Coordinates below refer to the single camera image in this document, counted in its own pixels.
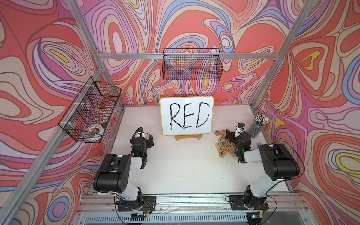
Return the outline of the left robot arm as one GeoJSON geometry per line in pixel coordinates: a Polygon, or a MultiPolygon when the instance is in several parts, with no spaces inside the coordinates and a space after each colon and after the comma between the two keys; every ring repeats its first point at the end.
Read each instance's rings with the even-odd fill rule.
{"type": "Polygon", "coordinates": [[[130,139],[131,152],[125,155],[105,155],[94,180],[93,189],[114,194],[126,202],[141,204],[142,190],[129,183],[131,170],[142,170],[147,163],[147,150],[154,146],[152,135],[139,127],[130,139]]]}

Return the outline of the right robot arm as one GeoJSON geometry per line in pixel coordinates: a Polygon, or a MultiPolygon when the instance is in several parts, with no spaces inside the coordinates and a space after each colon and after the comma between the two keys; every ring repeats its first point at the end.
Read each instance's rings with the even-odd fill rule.
{"type": "Polygon", "coordinates": [[[257,181],[247,186],[242,202],[247,208],[265,203],[268,192],[279,183],[300,175],[300,167],[287,147],[283,144],[260,144],[251,149],[251,135],[239,123],[234,132],[226,130],[225,140],[235,145],[235,155],[241,164],[262,163],[264,172],[257,181]]]}

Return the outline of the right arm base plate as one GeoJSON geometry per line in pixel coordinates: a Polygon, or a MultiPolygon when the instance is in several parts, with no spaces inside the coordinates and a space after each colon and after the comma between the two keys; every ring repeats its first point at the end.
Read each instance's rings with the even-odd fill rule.
{"type": "Polygon", "coordinates": [[[267,198],[244,197],[244,195],[229,195],[225,200],[230,203],[233,211],[267,211],[267,198]]]}

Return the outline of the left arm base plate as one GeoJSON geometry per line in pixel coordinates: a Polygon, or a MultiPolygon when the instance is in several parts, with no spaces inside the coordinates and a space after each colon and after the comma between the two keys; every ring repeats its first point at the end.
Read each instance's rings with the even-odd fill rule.
{"type": "Polygon", "coordinates": [[[156,202],[156,196],[143,196],[135,201],[119,200],[115,205],[118,212],[153,212],[156,209],[156,202]]]}

